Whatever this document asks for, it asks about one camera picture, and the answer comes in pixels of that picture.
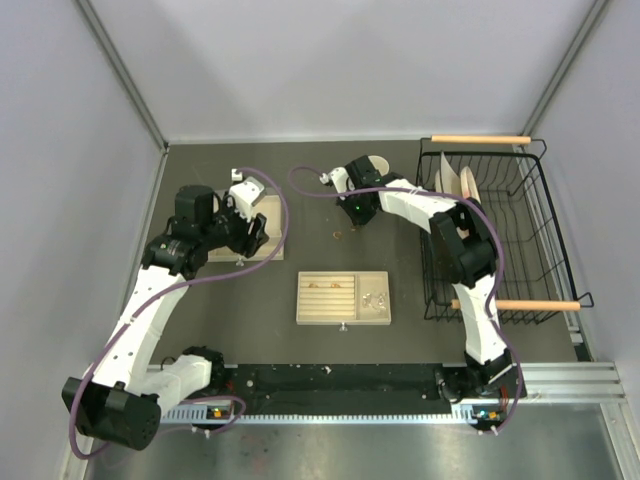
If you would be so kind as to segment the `beige jewelry tray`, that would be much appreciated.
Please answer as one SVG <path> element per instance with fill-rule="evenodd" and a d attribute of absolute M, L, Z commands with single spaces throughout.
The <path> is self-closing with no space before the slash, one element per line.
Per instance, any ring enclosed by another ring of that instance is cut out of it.
<path fill-rule="evenodd" d="M 387 292 L 384 311 L 362 307 L 366 292 Z M 296 324 L 387 326 L 392 321 L 389 275 L 386 271 L 300 271 L 297 277 Z"/>

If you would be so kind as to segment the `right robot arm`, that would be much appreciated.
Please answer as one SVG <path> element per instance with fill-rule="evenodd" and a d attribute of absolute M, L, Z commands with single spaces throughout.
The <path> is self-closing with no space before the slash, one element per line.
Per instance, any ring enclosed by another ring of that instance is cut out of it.
<path fill-rule="evenodd" d="M 481 396 L 519 395 L 519 361 L 501 333 L 495 301 L 503 250 L 478 204 L 425 190 L 393 172 L 381 174 L 370 156 L 333 169 L 324 182 L 333 185 L 339 194 L 337 205 L 356 226 L 385 212 L 426 232 L 434 269 L 452 285 L 459 301 L 468 388 Z"/>

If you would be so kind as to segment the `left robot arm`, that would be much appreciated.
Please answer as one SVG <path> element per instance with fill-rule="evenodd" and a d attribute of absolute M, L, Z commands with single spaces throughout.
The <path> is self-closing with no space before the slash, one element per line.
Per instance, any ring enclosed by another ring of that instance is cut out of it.
<path fill-rule="evenodd" d="M 204 185 L 179 189 L 173 215 L 144 249 L 133 292 L 104 350 L 82 378 L 70 377 L 63 387 L 69 443 L 78 458 L 87 456 L 79 435 L 140 451 L 155 437 L 161 418 L 190 395 L 212 397 L 224 390 L 223 357 L 205 347 L 185 349 L 161 371 L 148 367 L 210 252 L 225 248 L 250 258 L 268 241 L 267 219 L 255 209 L 265 193 L 253 177 L 222 195 Z"/>

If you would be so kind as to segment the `silver jewelry pile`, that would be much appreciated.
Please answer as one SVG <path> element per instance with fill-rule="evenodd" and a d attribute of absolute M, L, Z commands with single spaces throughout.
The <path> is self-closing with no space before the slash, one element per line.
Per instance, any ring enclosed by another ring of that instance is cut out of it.
<path fill-rule="evenodd" d="M 366 292 L 362 296 L 362 307 L 371 308 L 375 311 L 384 311 L 387 309 L 388 293 L 387 292 Z"/>

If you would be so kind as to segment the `yellow mug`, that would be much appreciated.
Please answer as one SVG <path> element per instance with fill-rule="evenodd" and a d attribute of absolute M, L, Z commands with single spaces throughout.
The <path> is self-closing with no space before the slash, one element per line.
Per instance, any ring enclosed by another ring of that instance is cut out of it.
<path fill-rule="evenodd" d="M 379 155 L 369 155 L 369 161 L 373 165 L 373 167 L 381 174 L 387 175 L 390 171 L 389 162 L 382 156 Z"/>

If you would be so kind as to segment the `cream plate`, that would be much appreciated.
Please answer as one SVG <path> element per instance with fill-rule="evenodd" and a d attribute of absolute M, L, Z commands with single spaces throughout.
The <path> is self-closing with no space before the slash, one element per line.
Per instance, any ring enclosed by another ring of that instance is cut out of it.
<path fill-rule="evenodd" d="M 440 168 L 436 171 L 434 185 L 437 192 L 462 195 L 461 178 L 452 168 L 444 152 L 440 153 Z"/>

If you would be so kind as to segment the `pink plate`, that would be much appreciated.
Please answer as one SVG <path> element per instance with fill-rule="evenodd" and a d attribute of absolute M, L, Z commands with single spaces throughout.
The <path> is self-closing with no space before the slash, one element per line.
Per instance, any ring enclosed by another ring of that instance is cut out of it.
<path fill-rule="evenodd" d="M 470 167 L 465 166 L 460 171 L 460 182 L 461 182 L 461 193 L 463 198 L 474 199 L 477 202 L 481 202 L 481 197 L 477 187 L 477 183 Z"/>

